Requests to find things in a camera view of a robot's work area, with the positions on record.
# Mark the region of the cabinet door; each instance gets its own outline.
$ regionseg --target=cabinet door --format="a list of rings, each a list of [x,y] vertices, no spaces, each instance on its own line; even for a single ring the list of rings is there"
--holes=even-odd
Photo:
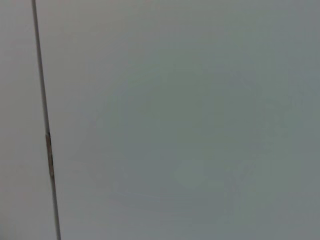
[[[55,240],[31,1],[0,1],[0,239]]]
[[[319,236],[319,9],[38,1],[62,238]]]

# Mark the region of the gray surface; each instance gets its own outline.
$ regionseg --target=gray surface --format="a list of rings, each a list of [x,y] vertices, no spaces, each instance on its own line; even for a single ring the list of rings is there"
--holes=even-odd
[[[318,239],[319,9],[39,1],[62,239]]]
[[[55,240],[31,1],[0,1],[0,239]]]

